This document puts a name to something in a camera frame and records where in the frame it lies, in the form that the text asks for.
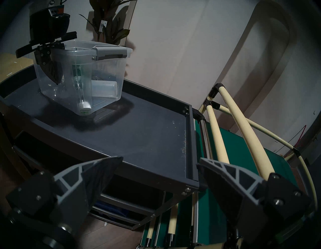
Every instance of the potted plant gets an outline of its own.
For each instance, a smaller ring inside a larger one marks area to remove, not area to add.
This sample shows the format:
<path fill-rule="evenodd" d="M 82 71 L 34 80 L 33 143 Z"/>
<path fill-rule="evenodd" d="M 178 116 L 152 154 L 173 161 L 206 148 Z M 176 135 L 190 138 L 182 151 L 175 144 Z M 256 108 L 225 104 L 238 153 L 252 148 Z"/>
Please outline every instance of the potted plant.
<path fill-rule="evenodd" d="M 103 25 L 102 31 L 105 42 L 109 44 L 119 45 L 120 40 L 128 36 L 129 29 L 123 29 L 125 16 L 128 8 L 122 10 L 116 15 L 116 10 L 119 5 L 134 0 L 89 0 L 90 5 L 94 9 L 94 17 L 92 22 L 81 15 L 87 20 L 97 33 L 97 41 L 100 38 L 100 25 L 101 21 L 107 21 L 106 26 Z"/>

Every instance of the dark gray cart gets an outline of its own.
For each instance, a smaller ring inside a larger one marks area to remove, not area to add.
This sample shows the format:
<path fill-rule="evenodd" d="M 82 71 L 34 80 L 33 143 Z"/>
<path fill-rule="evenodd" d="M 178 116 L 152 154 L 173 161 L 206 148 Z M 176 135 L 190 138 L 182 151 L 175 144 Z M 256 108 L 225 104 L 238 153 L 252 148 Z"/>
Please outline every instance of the dark gray cart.
<path fill-rule="evenodd" d="M 122 97 L 78 116 L 45 97 L 30 66 L 0 84 L 2 127 L 24 165 L 57 173 L 79 162 L 123 156 L 101 201 L 127 217 L 93 207 L 91 215 L 136 229 L 198 189 L 192 106 L 124 80 Z M 13 137 L 7 122 L 22 132 Z M 14 155 L 8 156 L 15 165 Z M 162 203 L 164 191 L 171 198 Z"/>

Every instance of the clear plastic storage box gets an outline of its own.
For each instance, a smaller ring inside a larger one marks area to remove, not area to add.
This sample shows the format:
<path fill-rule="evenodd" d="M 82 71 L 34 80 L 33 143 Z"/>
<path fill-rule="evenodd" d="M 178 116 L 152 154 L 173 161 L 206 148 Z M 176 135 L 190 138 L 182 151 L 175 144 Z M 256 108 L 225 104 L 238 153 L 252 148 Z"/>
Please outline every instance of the clear plastic storage box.
<path fill-rule="evenodd" d="M 126 58 L 133 51 L 93 41 L 65 41 L 51 49 L 59 84 L 34 61 L 41 92 L 78 115 L 89 115 L 121 97 Z"/>

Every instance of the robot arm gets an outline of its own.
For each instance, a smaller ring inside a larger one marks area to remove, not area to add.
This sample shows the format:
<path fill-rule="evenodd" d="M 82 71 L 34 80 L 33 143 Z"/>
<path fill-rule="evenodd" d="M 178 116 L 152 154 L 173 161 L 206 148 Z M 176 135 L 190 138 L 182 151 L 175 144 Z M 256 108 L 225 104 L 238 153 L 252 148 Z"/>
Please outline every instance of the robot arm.
<path fill-rule="evenodd" d="M 16 56 L 20 58 L 34 52 L 36 63 L 53 82 L 59 84 L 62 75 L 57 73 L 57 65 L 51 60 L 51 49 L 65 49 L 62 42 L 76 39 L 77 33 L 67 33 L 70 15 L 64 13 L 64 5 L 58 5 L 56 1 L 36 0 L 30 6 L 31 41 L 17 49 Z"/>

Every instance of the metal rod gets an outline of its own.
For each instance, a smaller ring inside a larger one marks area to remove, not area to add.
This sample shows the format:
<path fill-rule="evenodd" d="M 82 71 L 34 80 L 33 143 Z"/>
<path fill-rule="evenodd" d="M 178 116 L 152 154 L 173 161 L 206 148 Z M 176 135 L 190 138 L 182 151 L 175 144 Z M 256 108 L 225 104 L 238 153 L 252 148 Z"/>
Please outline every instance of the metal rod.
<path fill-rule="evenodd" d="M 240 132 L 253 157 L 259 175 L 267 181 L 270 173 L 275 171 L 262 144 L 260 143 L 260 140 L 257 138 L 242 111 L 234 102 L 233 98 L 227 92 L 225 87 L 221 86 L 218 90 L 240 129 Z"/>
<path fill-rule="evenodd" d="M 213 159 L 210 139 L 208 137 L 206 122 L 204 120 L 200 120 L 200 130 L 201 130 L 201 139 L 203 144 L 204 157 L 208 159 Z"/>
<path fill-rule="evenodd" d="M 317 194 L 316 194 L 316 189 L 314 187 L 314 184 L 313 184 L 313 181 L 312 181 L 312 178 L 311 178 L 311 175 L 310 175 L 310 172 L 307 168 L 307 165 L 305 164 L 302 156 L 298 156 L 298 159 L 300 160 L 303 168 L 304 168 L 304 171 L 305 171 L 305 174 L 307 175 L 308 177 L 308 180 L 309 180 L 309 184 L 311 186 L 311 189 L 312 189 L 312 195 L 313 195 L 313 201 L 314 201 L 314 207 L 315 207 L 315 210 L 318 209 L 318 199 L 317 199 Z"/>
<path fill-rule="evenodd" d="M 212 245 L 197 245 L 195 249 L 222 249 L 224 243 L 212 244 Z M 172 247 L 172 249 L 188 249 L 190 247 Z M 144 246 L 138 246 L 137 249 L 148 249 Z M 167 249 L 167 247 L 158 247 L 157 249 Z"/>
<path fill-rule="evenodd" d="M 219 125 L 217 123 L 213 108 L 211 105 L 208 105 L 206 107 L 206 110 L 207 110 L 208 118 L 210 120 L 210 125 L 211 125 L 211 129 L 212 129 L 217 159 L 220 162 L 229 164 L 230 163 L 229 157 L 227 156 L 227 152 L 226 152 L 226 148 L 225 148 L 224 141 L 222 138 L 222 134 L 221 134 Z"/>
<path fill-rule="evenodd" d="M 195 191 L 192 195 L 192 225 L 190 233 L 191 242 L 196 243 L 198 238 L 198 191 Z"/>
<path fill-rule="evenodd" d="M 222 105 L 220 106 L 220 108 L 218 110 L 232 116 L 230 110 Z M 246 119 L 246 120 L 248 121 L 250 126 L 252 126 L 253 128 L 263 132 L 264 134 L 268 135 L 269 137 L 273 138 L 274 140 L 276 140 L 279 143 L 283 144 L 284 146 L 288 147 L 290 150 L 293 149 L 293 145 L 289 144 L 287 141 L 280 138 L 278 135 L 274 134 L 273 132 L 269 131 L 268 129 L 264 128 L 263 126 L 253 122 L 252 120 L 249 120 L 249 119 Z"/>
<path fill-rule="evenodd" d="M 165 202 L 165 196 L 166 196 L 166 191 L 164 191 L 164 195 L 163 195 L 163 201 L 162 201 L 162 205 L 164 204 Z M 158 225 L 157 225 L 157 230 L 156 230 L 156 236 L 155 236 L 155 242 L 154 242 L 154 246 L 157 246 L 157 240 L 158 240 L 158 234 L 160 232 L 160 225 L 161 225 L 161 217 L 162 217 L 162 214 L 160 214 L 160 218 L 158 220 Z"/>

